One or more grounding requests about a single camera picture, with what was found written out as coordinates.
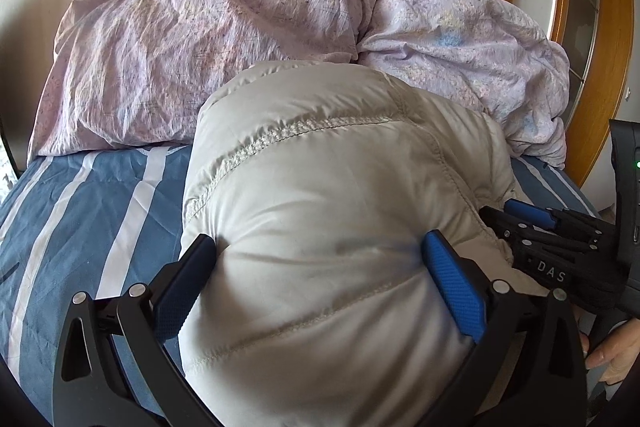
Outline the person's right hand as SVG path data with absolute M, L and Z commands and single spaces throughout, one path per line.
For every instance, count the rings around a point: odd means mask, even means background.
M 605 367 L 600 382 L 607 385 L 621 383 L 639 355 L 640 322 L 630 319 L 610 332 L 598 347 L 590 348 L 588 337 L 580 333 L 586 369 Z

